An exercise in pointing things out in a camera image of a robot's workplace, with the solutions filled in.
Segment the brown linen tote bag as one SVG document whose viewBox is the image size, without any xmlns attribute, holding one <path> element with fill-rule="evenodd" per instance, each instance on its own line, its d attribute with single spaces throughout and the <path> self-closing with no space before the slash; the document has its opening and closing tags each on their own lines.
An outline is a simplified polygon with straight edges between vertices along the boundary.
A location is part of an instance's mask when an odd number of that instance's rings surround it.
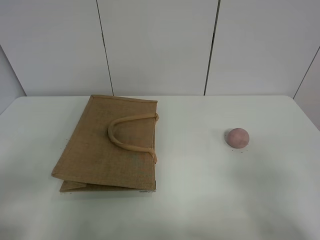
<svg viewBox="0 0 320 240">
<path fill-rule="evenodd" d="M 157 101 L 92 95 L 52 170 L 60 192 L 156 190 Z"/>
</svg>

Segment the pink peach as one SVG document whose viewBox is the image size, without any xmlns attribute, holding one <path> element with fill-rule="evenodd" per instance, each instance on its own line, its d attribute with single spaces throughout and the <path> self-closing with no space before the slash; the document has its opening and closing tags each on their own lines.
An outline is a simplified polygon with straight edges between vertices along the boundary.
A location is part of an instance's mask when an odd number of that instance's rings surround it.
<svg viewBox="0 0 320 240">
<path fill-rule="evenodd" d="M 249 133 L 243 128 L 233 128 L 226 136 L 226 142 L 235 149 L 245 148 L 250 142 Z"/>
</svg>

